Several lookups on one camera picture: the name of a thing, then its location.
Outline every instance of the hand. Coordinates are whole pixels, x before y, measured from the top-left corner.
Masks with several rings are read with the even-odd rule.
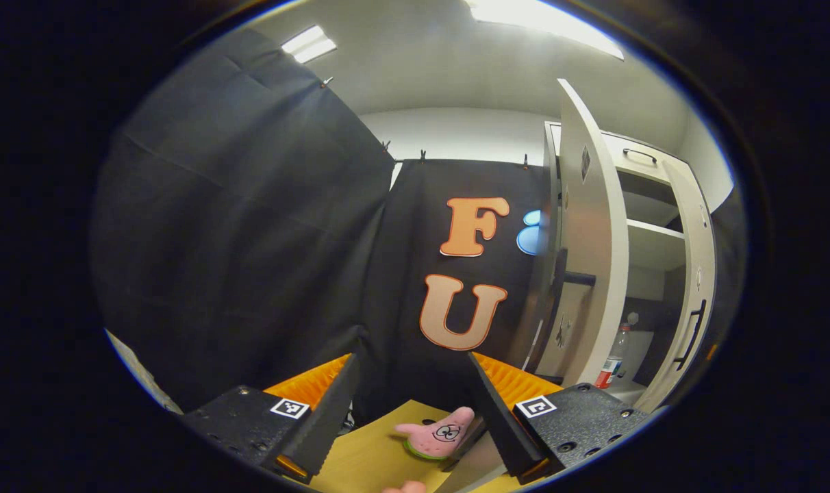
[[[402,489],[385,488],[381,493],[427,493],[427,486],[421,481],[406,481]]]

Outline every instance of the ceiling light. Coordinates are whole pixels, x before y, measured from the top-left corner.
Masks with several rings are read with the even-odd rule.
[[[292,54],[297,62],[306,63],[333,51],[336,49],[336,43],[324,34],[320,26],[313,25],[281,45],[281,49]]]
[[[320,40],[321,38],[325,38],[324,30],[320,28],[319,25],[313,25],[309,27],[305,31],[300,32],[290,41],[287,41],[283,45],[281,45],[281,49],[286,51],[287,53],[293,53],[300,48],[306,47],[314,41]]]
[[[305,48],[299,53],[293,55],[293,58],[297,59],[299,63],[306,63],[308,60],[317,58],[324,53],[328,53],[336,49],[336,43],[332,40],[324,40],[320,41],[319,43],[313,44],[311,47]]]
[[[465,0],[474,19],[512,24],[557,34],[624,60],[622,51],[603,32],[538,0]]]

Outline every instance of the blue cutout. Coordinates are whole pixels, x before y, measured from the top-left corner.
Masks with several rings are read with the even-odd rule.
[[[525,224],[528,227],[518,232],[516,244],[522,252],[528,255],[537,255],[537,244],[540,237],[540,210],[532,210],[525,214]]]
[[[529,227],[540,224],[540,210],[532,210],[525,214],[525,224]]]

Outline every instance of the orange letter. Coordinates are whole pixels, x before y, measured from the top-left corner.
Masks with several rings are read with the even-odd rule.
[[[505,199],[449,199],[446,202],[452,208],[452,227],[449,241],[441,244],[440,253],[456,257],[478,257],[483,253],[483,246],[475,242],[475,232],[481,231],[481,237],[491,240],[497,228],[494,212],[505,216],[510,212],[510,205]],[[477,218],[480,209],[491,209]]]
[[[456,351],[467,351],[481,344],[491,328],[491,319],[497,305],[506,299],[506,290],[488,284],[477,284],[473,294],[477,297],[473,321],[466,333],[453,333],[446,327],[446,316],[452,307],[455,293],[463,290],[464,283],[447,275],[431,274],[425,278],[427,297],[421,307],[421,331],[437,346]]]

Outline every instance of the yellow table surface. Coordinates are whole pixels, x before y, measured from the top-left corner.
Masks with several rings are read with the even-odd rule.
[[[394,431],[401,423],[439,421],[449,415],[442,409],[409,401],[376,421],[340,436],[333,442],[320,474],[309,488],[324,493],[381,493],[399,488],[404,481],[421,481],[432,493],[449,477],[439,461],[428,461],[406,452],[405,434]],[[519,489],[518,480],[507,474],[484,484],[473,493],[506,493]]]

